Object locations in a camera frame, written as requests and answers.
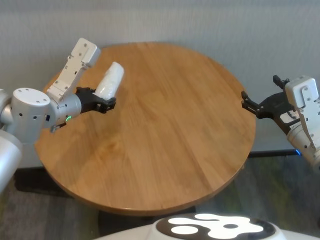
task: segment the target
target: wood grain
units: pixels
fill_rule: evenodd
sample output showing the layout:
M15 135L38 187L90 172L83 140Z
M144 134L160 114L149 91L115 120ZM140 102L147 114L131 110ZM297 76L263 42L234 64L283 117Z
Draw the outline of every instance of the wood grain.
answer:
M127 215L177 211L223 189L255 137L237 79L198 52L151 42L104 48L79 86L95 88L113 61L125 69L115 109L41 133L35 146L52 178L86 203Z

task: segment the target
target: wooden tabletop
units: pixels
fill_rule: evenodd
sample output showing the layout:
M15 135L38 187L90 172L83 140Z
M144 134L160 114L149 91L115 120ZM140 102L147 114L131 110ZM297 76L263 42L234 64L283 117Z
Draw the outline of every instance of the wooden tabletop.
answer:
M96 88L113 61L125 71L114 110L42 131L35 146L52 178L96 208L137 216L181 210L222 190L255 137L237 79L196 51L150 42L104 48L78 85Z

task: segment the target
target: screw hole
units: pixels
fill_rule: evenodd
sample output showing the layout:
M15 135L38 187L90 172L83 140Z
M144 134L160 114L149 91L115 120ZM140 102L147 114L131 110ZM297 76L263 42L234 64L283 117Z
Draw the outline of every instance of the screw hole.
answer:
M226 224L223 226L224 228L226 229L236 229L238 228L239 226L238 225L235 225L235 224Z

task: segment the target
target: white wall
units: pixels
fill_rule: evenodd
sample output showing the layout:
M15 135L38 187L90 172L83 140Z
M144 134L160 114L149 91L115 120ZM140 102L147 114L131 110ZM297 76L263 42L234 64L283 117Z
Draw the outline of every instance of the white wall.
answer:
M161 41L214 58L259 102L279 91L274 74L320 77L319 13L318 0L2 0L1 87L42 89L79 37ZM271 120L257 122L254 151L289 148Z

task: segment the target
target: gray floor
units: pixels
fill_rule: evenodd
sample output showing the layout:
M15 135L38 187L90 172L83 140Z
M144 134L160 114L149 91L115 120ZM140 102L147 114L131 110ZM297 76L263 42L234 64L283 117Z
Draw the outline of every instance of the gray floor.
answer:
M320 237L319 199L320 175L303 158L250 158L228 187L196 209L260 218ZM97 213L72 198L19 192L11 183L0 196L0 239L94 239Z

